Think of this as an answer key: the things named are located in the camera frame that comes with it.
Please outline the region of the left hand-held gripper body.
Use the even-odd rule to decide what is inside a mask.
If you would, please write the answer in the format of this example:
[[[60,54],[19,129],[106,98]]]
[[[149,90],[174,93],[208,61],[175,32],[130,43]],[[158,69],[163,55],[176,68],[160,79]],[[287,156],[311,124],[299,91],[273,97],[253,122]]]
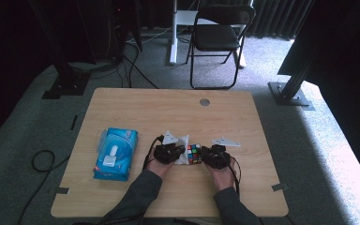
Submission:
[[[161,144],[155,147],[154,157],[160,163],[170,164],[179,158],[178,139],[170,131],[163,135]]]

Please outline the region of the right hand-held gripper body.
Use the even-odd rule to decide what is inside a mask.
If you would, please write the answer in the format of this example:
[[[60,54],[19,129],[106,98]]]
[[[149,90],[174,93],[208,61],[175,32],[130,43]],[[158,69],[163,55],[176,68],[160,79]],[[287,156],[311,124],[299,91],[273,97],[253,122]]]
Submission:
[[[209,148],[209,161],[207,164],[214,169],[223,169],[230,165],[231,155],[227,153],[226,147],[240,147],[241,143],[224,137],[214,139]]]

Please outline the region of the colourful puzzle cube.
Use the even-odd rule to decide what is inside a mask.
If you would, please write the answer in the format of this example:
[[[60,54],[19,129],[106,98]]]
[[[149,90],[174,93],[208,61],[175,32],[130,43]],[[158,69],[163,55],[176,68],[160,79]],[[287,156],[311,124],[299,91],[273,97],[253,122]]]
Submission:
[[[201,146],[199,144],[190,144],[187,147],[187,161],[189,164],[201,164],[202,157],[200,155]]]

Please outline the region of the blue wet wipes pack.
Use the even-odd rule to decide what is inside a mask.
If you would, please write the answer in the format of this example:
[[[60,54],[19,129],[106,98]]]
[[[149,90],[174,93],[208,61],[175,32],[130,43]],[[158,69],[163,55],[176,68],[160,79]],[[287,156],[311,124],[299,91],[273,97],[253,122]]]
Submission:
[[[137,143],[136,130],[116,127],[103,130],[97,145],[94,178],[127,181]]]

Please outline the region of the person's left hand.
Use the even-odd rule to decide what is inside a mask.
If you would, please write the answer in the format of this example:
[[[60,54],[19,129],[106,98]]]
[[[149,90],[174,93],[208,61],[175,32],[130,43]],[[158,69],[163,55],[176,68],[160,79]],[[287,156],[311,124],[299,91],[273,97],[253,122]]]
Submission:
[[[173,164],[164,164],[156,160],[155,158],[151,158],[148,160],[148,163],[146,165],[146,169],[157,176],[159,176],[161,179],[163,179],[169,170],[172,168]]]

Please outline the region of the person's right hand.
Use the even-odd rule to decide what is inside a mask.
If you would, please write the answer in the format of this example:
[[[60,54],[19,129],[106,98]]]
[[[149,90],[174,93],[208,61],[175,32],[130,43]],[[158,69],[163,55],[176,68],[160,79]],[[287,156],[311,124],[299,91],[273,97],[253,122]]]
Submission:
[[[234,175],[230,167],[223,169],[214,169],[209,165],[205,165],[205,167],[209,171],[217,191],[234,186]]]

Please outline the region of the black metal stand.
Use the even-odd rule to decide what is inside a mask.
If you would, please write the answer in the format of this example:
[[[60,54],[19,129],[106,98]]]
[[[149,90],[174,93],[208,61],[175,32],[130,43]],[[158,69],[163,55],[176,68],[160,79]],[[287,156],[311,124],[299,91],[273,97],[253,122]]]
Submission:
[[[273,95],[276,104],[282,106],[299,106],[304,111],[314,111],[315,108],[310,100],[306,98],[301,90],[301,84],[312,69],[313,61],[318,54],[315,48],[308,55],[300,71],[292,75],[287,82],[270,82],[268,87]]]
[[[39,0],[27,0],[47,40],[47,51],[58,75],[43,99],[59,99],[61,96],[82,96],[91,74],[75,71],[69,64],[59,44],[53,27]]]

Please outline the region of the black folding chair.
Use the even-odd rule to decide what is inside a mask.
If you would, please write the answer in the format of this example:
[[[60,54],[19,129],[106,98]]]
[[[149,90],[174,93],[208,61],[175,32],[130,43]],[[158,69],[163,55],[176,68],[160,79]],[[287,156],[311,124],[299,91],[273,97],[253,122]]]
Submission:
[[[194,61],[196,57],[225,56],[223,64],[236,52],[242,52],[245,36],[253,23],[256,10],[248,5],[213,5],[199,9],[192,25],[186,64],[190,63],[189,84],[196,90],[228,90],[237,81],[240,58],[235,60],[232,83],[224,86],[195,86]]]

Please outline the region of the dark equipment rack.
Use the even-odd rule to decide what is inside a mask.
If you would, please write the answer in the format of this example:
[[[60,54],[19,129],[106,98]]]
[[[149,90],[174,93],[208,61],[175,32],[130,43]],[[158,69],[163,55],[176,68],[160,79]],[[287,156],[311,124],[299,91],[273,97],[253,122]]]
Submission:
[[[138,49],[142,51],[139,0],[107,0],[106,3],[110,28],[109,55],[115,59],[123,57],[128,34],[133,36]]]

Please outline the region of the dark pleated curtain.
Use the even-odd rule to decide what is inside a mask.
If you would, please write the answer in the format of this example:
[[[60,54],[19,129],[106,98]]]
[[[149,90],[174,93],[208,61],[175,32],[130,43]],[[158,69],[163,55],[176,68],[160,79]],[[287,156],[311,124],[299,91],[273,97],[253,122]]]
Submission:
[[[248,29],[257,38],[295,39],[315,0],[251,0],[256,17]]]

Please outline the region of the black cloth panel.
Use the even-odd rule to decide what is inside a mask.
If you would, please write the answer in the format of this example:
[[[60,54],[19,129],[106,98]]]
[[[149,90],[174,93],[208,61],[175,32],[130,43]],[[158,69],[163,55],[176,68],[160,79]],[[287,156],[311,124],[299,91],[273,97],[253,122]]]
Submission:
[[[279,72],[303,67],[360,163],[360,0],[315,0]]]

